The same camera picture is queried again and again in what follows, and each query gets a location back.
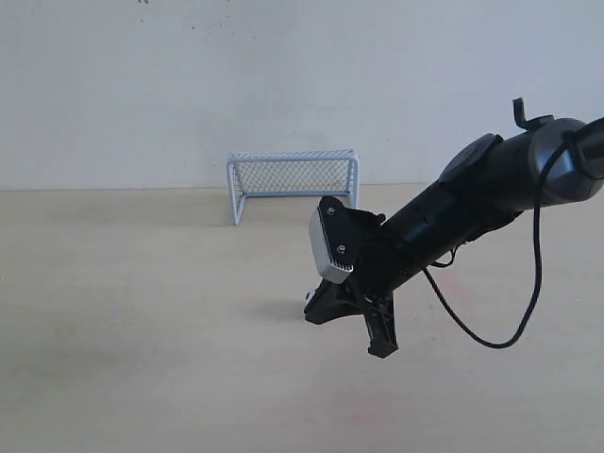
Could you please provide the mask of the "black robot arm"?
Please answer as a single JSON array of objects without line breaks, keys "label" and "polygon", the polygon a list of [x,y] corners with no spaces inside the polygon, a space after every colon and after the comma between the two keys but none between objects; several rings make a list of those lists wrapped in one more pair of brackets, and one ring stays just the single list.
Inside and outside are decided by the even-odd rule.
[{"label": "black robot arm", "polygon": [[398,348],[394,292],[442,256],[507,226],[523,212],[582,202],[603,186],[603,123],[544,115],[527,119],[513,101],[520,133],[487,133],[469,143],[439,177],[391,216],[349,208],[324,196],[309,223],[319,286],[305,319],[322,325],[360,315],[368,351]]}]

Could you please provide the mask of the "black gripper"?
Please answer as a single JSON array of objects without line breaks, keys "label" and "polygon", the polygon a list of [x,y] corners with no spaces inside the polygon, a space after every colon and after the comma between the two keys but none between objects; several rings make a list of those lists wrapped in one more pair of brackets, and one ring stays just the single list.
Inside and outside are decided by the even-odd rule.
[{"label": "black gripper", "polygon": [[[334,196],[318,204],[331,257],[353,266],[342,284],[322,279],[304,308],[307,322],[315,325],[348,316],[364,316],[369,335],[368,353],[387,358],[398,350],[394,317],[395,289],[411,279],[411,262],[394,234],[385,227],[386,216],[347,207]],[[364,310],[345,284],[355,279],[365,296]]]}]

